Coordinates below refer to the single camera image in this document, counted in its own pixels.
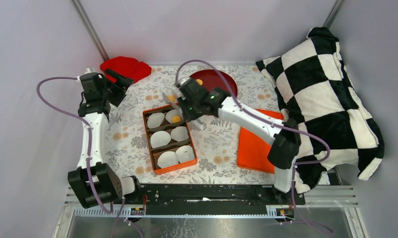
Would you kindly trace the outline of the round beige biscuit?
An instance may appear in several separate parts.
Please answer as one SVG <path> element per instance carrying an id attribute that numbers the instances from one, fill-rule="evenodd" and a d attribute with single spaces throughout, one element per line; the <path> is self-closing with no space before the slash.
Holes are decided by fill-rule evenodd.
<path id="1" fill-rule="evenodd" d="M 170 103 L 174 103 L 175 100 L 176 100 L 176 97 L 175 97 L 174 95 L 168 95 L 168 96 L 167 96 L 167 99 L 168 99 L 168 101 L 169 101 Z"/>
<path id="2" fill-rule="evenodd" d="M 203 81 L 202 81 L 201 79 L 196 79 L 196 82 L 197 82 L 200 86 L 203 85 Z"/>
<path id="3" fill-rule="evenodd" d="M 180 116 L 173 116 L 171 118 L 171 122 L 172 123 L 177 123 L 177 122 L 180 122 L 180 121 L 181 121 L 181 117 Z"/>

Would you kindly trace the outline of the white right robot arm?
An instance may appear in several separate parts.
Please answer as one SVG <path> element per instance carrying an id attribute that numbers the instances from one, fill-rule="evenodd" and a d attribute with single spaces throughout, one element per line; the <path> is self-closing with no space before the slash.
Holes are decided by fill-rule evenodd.
<path id="1" fill-rule="evenodd" d="M 201 116 L 215 116 L 238 124 L 270 145 L 269 162 L 275 167 L 273 198 L 279 204 L 292 199 L 292 167 L 301 144 L 293 120 L 283 122 L 271 118 L 240 103 L 229 92 L 214 88 L 209 91 L 195 79 L 186 77 L 175 83 L 181 96 L 177 99 L 183 117 L 187 121 Z"/>

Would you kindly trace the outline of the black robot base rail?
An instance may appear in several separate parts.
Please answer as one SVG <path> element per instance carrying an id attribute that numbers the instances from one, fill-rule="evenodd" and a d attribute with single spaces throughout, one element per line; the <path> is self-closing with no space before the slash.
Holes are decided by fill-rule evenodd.
<path id="1" fill-rule="evenodd" d="M 265 215 L 267 206 L 290 208 L 293 201 L 305 204 L 303 195 L 271 185 L 146 183 L 125 203 L 140 205 L 147 215 Z"/>

